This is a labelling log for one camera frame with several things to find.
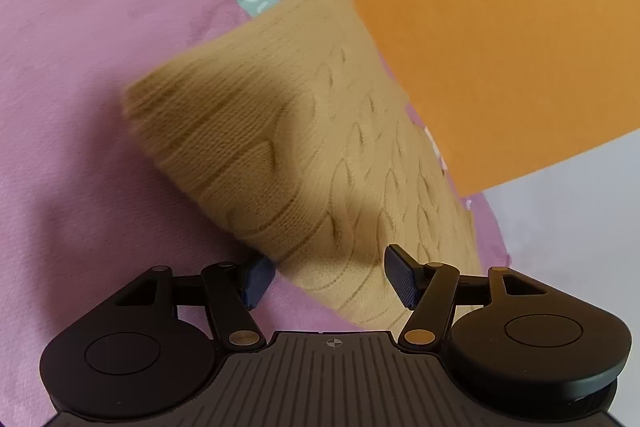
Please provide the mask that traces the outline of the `mustard cable-knit cardigan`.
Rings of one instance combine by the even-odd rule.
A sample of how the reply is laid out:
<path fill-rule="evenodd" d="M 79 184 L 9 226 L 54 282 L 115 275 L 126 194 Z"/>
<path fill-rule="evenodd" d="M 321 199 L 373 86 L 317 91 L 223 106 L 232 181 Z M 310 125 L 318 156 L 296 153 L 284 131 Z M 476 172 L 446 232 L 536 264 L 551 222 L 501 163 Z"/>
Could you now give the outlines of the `mustard cable-knit cardigan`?
<path fill-rule="evenodd" d="M 471 213 L 352 0 L 282 0 L 132 84 L 130 129 L 218 228 L 346 321 L 400 331 L 396 244 L 480 274 Z"/>

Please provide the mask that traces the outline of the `orange headboard panel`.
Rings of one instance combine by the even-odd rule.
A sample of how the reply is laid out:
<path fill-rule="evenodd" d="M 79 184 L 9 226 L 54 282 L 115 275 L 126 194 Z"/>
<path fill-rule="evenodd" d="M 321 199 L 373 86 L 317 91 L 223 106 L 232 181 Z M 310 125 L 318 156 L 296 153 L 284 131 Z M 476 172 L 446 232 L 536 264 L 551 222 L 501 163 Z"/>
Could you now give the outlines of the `orange headboard panel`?
<path fill-rule="evenodd" d="M 639 0 L 355 0 L 473 194 L 639 126 Z"/>

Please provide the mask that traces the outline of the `pink printed bed sheet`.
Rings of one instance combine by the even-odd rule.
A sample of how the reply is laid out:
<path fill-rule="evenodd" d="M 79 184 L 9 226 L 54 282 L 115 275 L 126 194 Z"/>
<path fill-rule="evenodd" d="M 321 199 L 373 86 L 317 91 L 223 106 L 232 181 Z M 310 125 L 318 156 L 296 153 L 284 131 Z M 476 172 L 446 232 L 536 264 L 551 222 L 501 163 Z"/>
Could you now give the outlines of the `pink printed bed sheet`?
<path fill-rule="evenodd" d="M 53 413 L 44 346 L 152 265 L 238 259 L 144 157 L 120 97 L 241 25 L 235 0 L 1 0 L 1 421 Z"/>

